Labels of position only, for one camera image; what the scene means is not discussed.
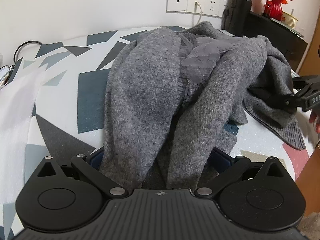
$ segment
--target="red vase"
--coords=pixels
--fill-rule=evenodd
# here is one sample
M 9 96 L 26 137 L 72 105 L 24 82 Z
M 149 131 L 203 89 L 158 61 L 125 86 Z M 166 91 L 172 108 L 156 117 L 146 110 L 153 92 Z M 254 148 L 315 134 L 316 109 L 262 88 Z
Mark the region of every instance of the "red vase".
M 282 18 L 282 7 L 281 7 L 282 0 L 272 0 L 270 6 L 270 18 L 276 19 L 281 21 Z

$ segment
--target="black thermos bottle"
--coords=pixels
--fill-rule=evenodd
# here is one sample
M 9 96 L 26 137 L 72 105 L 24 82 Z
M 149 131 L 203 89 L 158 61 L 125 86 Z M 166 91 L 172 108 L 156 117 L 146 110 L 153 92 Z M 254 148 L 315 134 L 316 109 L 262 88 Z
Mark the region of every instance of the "black thermos bottle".
M 252 0 L 232 0 L 232 13 L 227 31 L 235 36 L 243 36 L 243 26 L 251 10 Z

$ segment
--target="wall socket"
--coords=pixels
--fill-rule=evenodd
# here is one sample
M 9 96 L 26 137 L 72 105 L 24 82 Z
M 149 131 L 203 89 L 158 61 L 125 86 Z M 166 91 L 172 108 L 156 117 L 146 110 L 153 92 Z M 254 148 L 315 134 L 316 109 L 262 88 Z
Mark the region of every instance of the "wall socket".
M 201 4 L 204 15 L 222 17 L 226 6 L 225 0 L 167 0 L 167 11 L 200 14 L 196 1 Z

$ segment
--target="black cabinet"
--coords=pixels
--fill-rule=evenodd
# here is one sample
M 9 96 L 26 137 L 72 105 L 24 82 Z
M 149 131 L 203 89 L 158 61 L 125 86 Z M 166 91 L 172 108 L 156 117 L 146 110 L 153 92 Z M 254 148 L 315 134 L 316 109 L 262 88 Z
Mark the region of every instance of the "black cabinet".
M 293 70 L 298 68 L 308 45 L 290 29 L 253 12 L 247 16 L 243 34 L 248 38 L 266 36 L 282 52 Z

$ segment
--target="brown wooden surface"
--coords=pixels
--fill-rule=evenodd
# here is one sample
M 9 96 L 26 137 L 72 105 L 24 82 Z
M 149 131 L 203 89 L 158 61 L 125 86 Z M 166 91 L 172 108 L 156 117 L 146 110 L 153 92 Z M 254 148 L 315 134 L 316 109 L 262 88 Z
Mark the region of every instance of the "brown wooden surface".
M 312 156 L 304 166 L 299 178 L 296 180 L 300 191 L 306 199 L 306 212 L 320 212 L 320 148 L 316 147 Z
M 320 75 L 320 58 L 318 55 L 318 49 L 320 45 L 320 17 L 316 25 L 315 33 L 309 51 L 306 58 L 303 61 L 302 67 L 300 68 L 299 75 Z

